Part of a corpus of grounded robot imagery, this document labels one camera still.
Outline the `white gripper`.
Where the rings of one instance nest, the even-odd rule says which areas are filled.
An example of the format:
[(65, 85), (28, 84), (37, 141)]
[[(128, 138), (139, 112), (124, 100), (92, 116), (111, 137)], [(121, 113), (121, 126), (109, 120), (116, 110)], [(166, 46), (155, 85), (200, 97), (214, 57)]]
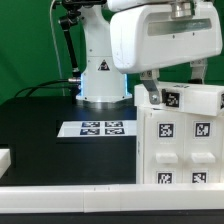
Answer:
[(189, 83), (203, 84), (204, 58), (220, 54), (223, 47), (219, 16), (210, 2), (198, 2), (189, 18), (174, 19), (168, 4), (120, 11), (111, 19), (110, 40), (115, 67), (122, 73), (142, 72), (140, 80), (153, 105), (161, 103), (159, 68), (191, 61)]

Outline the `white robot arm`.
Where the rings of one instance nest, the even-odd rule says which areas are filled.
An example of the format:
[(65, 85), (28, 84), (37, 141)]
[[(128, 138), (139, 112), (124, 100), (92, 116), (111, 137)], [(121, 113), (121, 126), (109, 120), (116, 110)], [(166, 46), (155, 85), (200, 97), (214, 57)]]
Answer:
[(84, 102), (117, 103), (131, 98), (126, 76), (216, 56), (222, 51), (219, 16), (205, 0), (106, 0), (81, 7), (86, 68)]

